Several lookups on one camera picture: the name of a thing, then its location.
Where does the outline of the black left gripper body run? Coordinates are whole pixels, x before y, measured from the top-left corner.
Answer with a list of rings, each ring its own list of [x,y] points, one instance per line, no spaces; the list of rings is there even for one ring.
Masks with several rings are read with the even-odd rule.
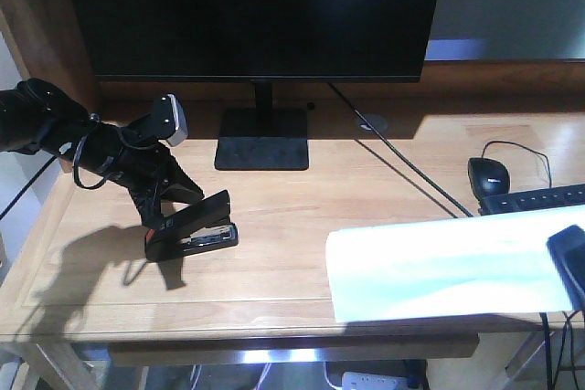
[[[72,125],[73,179],[83,189],[95,190],[112,182],[132,194],[152,195],[183,182],[170,150],[160,142],[131,147],[121,139],[122,129],[105,123]]]

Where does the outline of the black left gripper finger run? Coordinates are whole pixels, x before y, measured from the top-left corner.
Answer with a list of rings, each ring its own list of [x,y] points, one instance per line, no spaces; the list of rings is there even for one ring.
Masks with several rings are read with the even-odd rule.
[[[161,180],[161,198],[169,202],[196,204],[203,190],[178,165],[169,165]]]
[[[132,200],[143,226],[160,227],[165,222],[162,213],[162,194],[158,188],[132,191]]]

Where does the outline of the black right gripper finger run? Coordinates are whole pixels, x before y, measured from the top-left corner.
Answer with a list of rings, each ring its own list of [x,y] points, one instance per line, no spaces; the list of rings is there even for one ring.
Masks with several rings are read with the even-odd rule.
[[[574,311],[584,311],[584,230],[569,226],[547,241],[548,253]]]

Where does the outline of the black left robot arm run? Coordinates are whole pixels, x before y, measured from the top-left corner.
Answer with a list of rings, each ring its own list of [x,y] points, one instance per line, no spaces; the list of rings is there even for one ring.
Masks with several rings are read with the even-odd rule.
[[[32,155],[45,151],[71,163],[78,187],[80,170],[126,188],[143,225],[164,222],[164,201],[194,205],[202,189],[170,153],[187,137],[186,118],[178,99],[156,99],[149,113],[120,127],[100,120],[52,83],[21,81],[1,93],[1,149]]]

